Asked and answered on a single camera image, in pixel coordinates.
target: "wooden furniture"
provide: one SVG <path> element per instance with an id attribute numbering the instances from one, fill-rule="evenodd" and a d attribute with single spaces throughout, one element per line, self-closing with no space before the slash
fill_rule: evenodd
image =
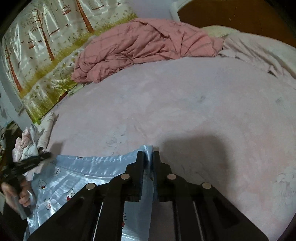
<path id="1" fill-rule="evenodd" d="M 178 11 L 181 22 L 196 27 L 221 25 L 280 40 L 296 47 L 296 37 L 264 0 L 193 0 Z"/>

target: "white wall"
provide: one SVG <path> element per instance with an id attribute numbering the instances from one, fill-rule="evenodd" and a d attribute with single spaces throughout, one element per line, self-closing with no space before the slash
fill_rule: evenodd
<path id="1" fill-rule="evenodd" d="M 172 19 L 170 6 L 174 0 L 129 0 L 139 18 Z"/>
<path id="2" fill-rule="evenodd" d="M 29 118 L 27 112 L 24 110 L 20 115 L 17 114 L 15 108 L 8 98 L 7 93 L 4 91 L 4 87 L 0 81 L 0 126 L 4 127 L 9 122 L 14 120 L 19 127 L 24 130 L 26 127 L 29 127 L 31 119 Z"/>

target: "tree trunk illustration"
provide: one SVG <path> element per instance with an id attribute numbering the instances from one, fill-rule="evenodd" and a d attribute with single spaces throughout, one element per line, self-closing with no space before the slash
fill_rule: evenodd
<path id="1" fill-rule="evenodd" d="M 47 48 L 47 52 L 49 54 L 50 60 L 53 62 L 54 61 L 54 55 L 52 53 L 52 50 L 50 48 L 47 36 L 44 32 L 44 26 L 43 26 L 43 20 L 44 17 L 48 15 L 48 10 L 46 9 L 46 5 L 43 3 L 38 3 L 38 5 L 33 5 L 34 8 L 30 12 L 30 15 L 32 15 L 29 18 L 29 21 L 27 20 L 26 23 L 23 24 L 23 26 L 31 26 L 31 33 L 34 32 L 37 29 L 41 29 L 43 39 Z"/>
<path id="2" fill-rule="evenodd" d="M 84 11 L 83 11 L 81 5 L 80 5 L 79 0 L 76 0 L 76 3 L 77 3 L 77 6 L 78 6 L 78 9 L 79 9 L 79 12 L 80 12 L 80 14 L 81 14 L 81 17 L 82 17 L 82 19 L 83 19 L 83 21 L 84 21 L 84 23 L 85 23 L 85 26 L 86 26 L 87 30 L 88 30 L 90 33 L 93 33 L 93 32 L 94 32 L 94 29 L 92 28 L 91 23 L 89 22 L 87 16 L 85 15 L 85 13 L 84 13 Z"/>
<path id="3" fill-rule="evenodd" d="M 22 87 L 21 87 L 21 85 L 20 85 L 20 83 L 19 83 L 19 81 L 17 79 L 17 76 L 15 74 L 15 71 L 13 69 L 13 66 L 12 66 L 12 63 L 11 63 L 11 60 L 10 60 L 11 52 L 8 51 L 8 48 L 7 48 L 7 44 L 6 43 L 5 43 L 5 52 L 7 53 L 6 59 L 8 59 L 8 63 L 9 63 L 9 67 L 10 67 L 10 70 L 11 70 L 11 74 L 12 74 L 13 80 L 14 80 L 16 86 L 17 86 L 18 91 L 21 92 L 22 91 Z"/>
<path id="4" fill-rule="evenodd" d="M 45 35 L 45 32 L 43 30 L 43 27 L 41 27 L 41 31 L 42 31 L 42 35 L 43 35 L 43 38 L 44 38 L 44 42 L 45 42 L 45 45 L 46 45 L 50 60 L 54 61 L 54 55 L 53 55 L 52 50 L 51 50 L 51 48 L 49 46 L 49 43 L 48 43 L 47 37 Z"/>

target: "finger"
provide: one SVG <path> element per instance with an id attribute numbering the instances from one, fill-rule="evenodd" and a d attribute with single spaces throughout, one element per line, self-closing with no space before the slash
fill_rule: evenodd
<path id="1" fill-rule="evenodd" d="M 24 207 L 27 207 L 31 204 L 31 200 L 27 201 L 26 203 L 23 204 Z"/>
<path id="2" fill-rule="evenodd" d="M 19 199 L 19 203 L 21 204 L 21 205 L 24 205 L 27 201 L 29 201 L 30 200 L 30 198 L 29 198 L 29 195 L 28 196 L 25 196 L 25 197 L 23 197 L 23 198 L 20 198 Z"/>
<path id="3" fill-rule="evenodd" d="M 24 188 L 24 189 L 20 192 L 19 197 L 22 198 L 22 197 L 25 197 L 26 195 L 29 195 L 29 193 L 28 193 L 27 188 Z"/>

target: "black handheld tool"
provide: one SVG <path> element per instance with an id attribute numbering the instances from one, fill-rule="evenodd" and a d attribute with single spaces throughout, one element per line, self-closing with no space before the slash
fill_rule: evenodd
<path id="1" fill-rule="evenodd" d="M 15 205 L 17 206 L 21 219 L 26 219 L 31 212 L 28 207 L 23 207 L 19 203 L 19 194 L 22 191 L 22 187 L 20 186 L 20 182 L 23 179 L 22 174 L 38 166 L 41 161 L 50 158 L 52 154 L 50 152 L 44 152 L 39 156 L 32 156 L 22 161 L 13 162 L 12 150 L 15 141 L 13 140 L 10 130 L 5 132 L 4 138 L 6 140 L 7 162 L 6 165 L 2 167 L 0 180 L 11 185 L 16 190 L 18 196 L 14 198 Z"/>

